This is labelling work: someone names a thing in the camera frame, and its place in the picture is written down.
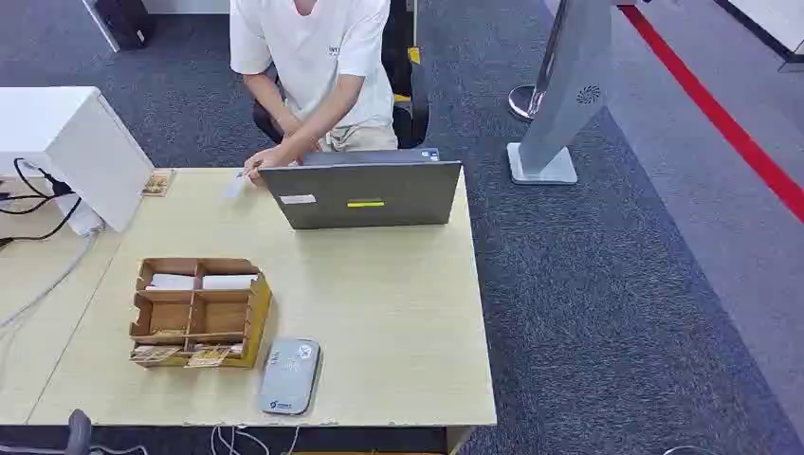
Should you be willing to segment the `person's left hand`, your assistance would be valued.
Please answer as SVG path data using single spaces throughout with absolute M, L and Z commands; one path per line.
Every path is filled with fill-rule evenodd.
M 297 160 L 298 155 L 297 152 L 285 145 L 264 149 L 245 162 L 244 173 L 254 186 L 260 187 L 263 185 L 260 169 L 288 166 Z

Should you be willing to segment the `person's right hand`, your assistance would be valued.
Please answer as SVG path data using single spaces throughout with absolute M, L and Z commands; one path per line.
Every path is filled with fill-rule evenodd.
M 277 120 L 283 132 L 282 145 L 288 150 L 304 154 L 317 152 L 320 149 L 320 135 L 308 122 L 302 122 L 294 115 L 284 116 Z

